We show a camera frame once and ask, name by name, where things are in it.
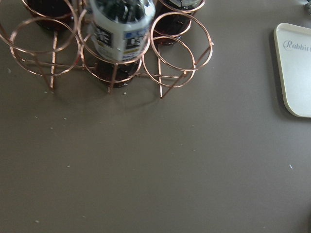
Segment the tea bottle front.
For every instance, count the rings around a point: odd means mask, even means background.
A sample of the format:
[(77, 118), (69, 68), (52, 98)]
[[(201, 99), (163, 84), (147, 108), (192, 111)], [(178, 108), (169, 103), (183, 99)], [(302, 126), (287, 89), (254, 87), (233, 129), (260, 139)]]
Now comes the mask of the tea bottle front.
[(128, 84), (139, 68), (136, 58), (147, 43), (147, 33), (155, 16), (152, 0), (91, 0), (92, 41), (97, 53), (96, 72), (114, 87)]

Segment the tea bottle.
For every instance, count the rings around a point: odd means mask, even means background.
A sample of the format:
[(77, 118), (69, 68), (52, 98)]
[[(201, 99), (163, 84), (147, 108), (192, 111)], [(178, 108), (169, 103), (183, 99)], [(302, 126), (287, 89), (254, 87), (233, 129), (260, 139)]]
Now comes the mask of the tea bottle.
[[(64, 0), (26, 0), (25, 2), (31, 9), (40, 13), (38, 15), (30, 10), (30, 14), (33, 17), (45, 15), (56, 18), (66, 24), (70, 24), (72, 21), (72, 11)], [(62, 31), (66, 29), (63, 24), (56, 21), (39, 20), (36, 23), (50, 31)]]
[(96, 72), (114, 87), (128, 84), (139, 68), (136, 58), (147, 43), (147, 33), (155, 16), (152, 0), (91, 0), (92, 41), (97, 53)]
[(190, 26), (191, 19), (185, 17), (180, 12), (186, 11), (193, 15), (198, 9), (204, 6), (203, 0), (158, 0), (155, 3), (155, 18), (169, 12), (178, 12), (175, 15), (163, 17), (155, 26), (154, 37), (160, 37), (155, 40), (157, 45), (172, 45), (175, 40), (164, 38), (164, 35), (181, 38), (181, 34)]

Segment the cream rabbit tray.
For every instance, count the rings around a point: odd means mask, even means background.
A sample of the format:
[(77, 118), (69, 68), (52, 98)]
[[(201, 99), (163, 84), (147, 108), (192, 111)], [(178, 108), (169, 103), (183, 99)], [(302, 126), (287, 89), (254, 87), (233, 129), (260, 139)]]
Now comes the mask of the cream rabbit tray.
[(311, 30), (280, 23), (274, 30), (283, 102), (296, 117), (311, 117)]

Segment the tea bottle middle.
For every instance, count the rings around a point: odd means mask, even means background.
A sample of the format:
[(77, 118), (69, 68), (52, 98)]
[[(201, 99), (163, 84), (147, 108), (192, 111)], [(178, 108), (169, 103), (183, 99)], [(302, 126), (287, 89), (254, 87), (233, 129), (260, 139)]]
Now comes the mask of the tea bottle middle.
[(163, 17), (155, 26), (154, 37), (160, 37), (155, 40), (157, 45), (172, 45), (175, 40), (164, 38), (164, 35), (181, 38), (181, 34), (190, 26), (191, 19), (185, 17), (180, 12), (186, 11), (193, 15), (198, 9), (204, 6), (203, 0), (158, 0), (155, 3), (155, 18), (169, 12), (178, 12), (175, 15)]

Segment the tea bottle back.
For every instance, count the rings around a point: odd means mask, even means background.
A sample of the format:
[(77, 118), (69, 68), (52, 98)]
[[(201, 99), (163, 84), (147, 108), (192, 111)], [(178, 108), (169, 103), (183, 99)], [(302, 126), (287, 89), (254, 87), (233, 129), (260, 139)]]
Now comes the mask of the tea bottle back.
[[(38, 15), (30, 10), (30, 14), (33, 17), (45, 15), (56, 18), (66, 24), (70, 24), (72, 21), (72, 11), (64, 0), (26, 0), (25, 2), (31, 9), (40, 13)], [(39, 20), (36, 23), (50, 31), (62, 31), (66, 29), (63, 24), (56, 21)]]

